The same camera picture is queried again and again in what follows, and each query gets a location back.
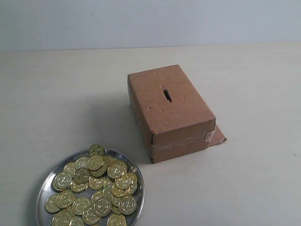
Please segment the gold coin bottom right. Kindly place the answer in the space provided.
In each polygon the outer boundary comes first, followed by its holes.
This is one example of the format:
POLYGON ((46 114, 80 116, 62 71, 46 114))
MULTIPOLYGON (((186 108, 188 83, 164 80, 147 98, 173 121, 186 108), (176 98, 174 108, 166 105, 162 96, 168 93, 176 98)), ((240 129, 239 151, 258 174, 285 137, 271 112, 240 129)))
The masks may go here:
POLYGON ((122 214, 111 214, 107 220, 107 226, 126 226, 127 220, 122 214))

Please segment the gold metal button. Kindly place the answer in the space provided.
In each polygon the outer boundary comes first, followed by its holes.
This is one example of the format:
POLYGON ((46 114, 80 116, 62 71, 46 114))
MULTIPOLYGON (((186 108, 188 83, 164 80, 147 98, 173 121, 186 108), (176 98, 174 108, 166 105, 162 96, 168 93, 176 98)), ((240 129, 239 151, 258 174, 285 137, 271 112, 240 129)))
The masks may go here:
POLYGON ((103 165, 103 158, 100 155, 94 155, 90 157, 88 160, 88 169, 95 171, 102 167, 103 165))

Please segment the gold coin left side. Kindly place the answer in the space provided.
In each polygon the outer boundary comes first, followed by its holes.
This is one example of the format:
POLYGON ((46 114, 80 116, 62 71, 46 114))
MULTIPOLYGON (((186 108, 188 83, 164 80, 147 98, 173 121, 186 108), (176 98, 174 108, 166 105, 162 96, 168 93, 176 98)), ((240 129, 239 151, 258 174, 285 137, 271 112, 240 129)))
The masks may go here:
POLYGON ((68 172, 60 172, 54 178, 54 184, 59 189, 65 189, 72 183, 72 175, 68 172))

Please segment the round steel plate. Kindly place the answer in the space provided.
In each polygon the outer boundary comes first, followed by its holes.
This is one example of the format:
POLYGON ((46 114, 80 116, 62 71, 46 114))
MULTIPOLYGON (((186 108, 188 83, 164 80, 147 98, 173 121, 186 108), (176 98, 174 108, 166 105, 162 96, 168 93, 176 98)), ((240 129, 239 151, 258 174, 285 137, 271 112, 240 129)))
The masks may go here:
MULTIPOLYGON (((43 183, 41 184, 41 188, 39 192, 37 193, 37 198, 35 201, 35 210, 34 212, 34 226, 50 226, 52 225, 52 219, 53 214, 48 213, 45 210, 45 201, 50 196, 56 194, 56 191, 54 190, 52 186, 52 181, 55 178, 56 174, 61 172, 64 168, 64 166, 69 163, 76 161, 79 157, 82 156, 88 156, 89 150, 83 150, 77 153, 74 153, 67 158, 59 161, 56 166, 54 166, 51 171, 49 171, 48 175, 44 178, 43 183)), ((137 223, 137 220, 142 212, 143 209, 143 203, 144 203, 144 181, 142 174, 140 172, 139 167, 137 164, 126 154, 122 152, 118 152, 115 150, 105 149, 105 154, 112 156, 113 158, 119 159, 124 161, 127 164, 128 170, 134 174, 136 174, 138 179, 138 188, 136 192, 133 194, 133 196, 137 200, 137 209, 135 212, 131 215, 126 216, 127 225, 128 226, 135 226, 137 223)))

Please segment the gold coin right centre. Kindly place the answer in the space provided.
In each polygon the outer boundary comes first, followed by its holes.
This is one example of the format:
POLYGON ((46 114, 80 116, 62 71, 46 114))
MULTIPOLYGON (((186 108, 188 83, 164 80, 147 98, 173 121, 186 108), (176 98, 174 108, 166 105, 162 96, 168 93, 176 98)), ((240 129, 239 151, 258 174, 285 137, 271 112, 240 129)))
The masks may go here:
POLYGON ((107 169, 107 175, 112 179, 120 178, 127 173, 127 165, 121 162, 111 164, 107 169))

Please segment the gold coin on plate rim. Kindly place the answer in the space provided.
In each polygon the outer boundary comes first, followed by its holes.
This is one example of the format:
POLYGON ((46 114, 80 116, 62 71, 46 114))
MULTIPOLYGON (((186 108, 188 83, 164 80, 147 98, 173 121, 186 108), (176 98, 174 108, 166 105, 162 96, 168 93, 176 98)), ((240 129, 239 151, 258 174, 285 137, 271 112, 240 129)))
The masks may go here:
POLYGON ((101 144, 93 144, 89 148, 89 156, 101 155, 103 156, 105 149, 101 144))

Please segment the gold coin lower left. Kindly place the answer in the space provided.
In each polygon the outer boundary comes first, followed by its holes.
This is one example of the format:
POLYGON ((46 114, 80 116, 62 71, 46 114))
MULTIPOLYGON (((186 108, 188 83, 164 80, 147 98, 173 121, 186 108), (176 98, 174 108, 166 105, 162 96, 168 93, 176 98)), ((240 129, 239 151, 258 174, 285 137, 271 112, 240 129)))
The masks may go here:
POLYGON ((48 213, 56 213, 61 210, 57 206, 56 201, 57 201, 57 195, 52 195, 45 201, 44 207, 48 213))

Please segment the brown cardboard slotted box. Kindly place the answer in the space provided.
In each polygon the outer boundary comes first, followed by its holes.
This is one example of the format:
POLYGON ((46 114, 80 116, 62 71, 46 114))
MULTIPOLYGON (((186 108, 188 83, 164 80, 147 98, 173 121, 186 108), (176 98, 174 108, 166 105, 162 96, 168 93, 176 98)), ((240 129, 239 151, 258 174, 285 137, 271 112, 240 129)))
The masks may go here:
POLYGON ((179 65, 129 74, 127 85, 152 163, 227 140, 216 124, 216 116, 179 65))

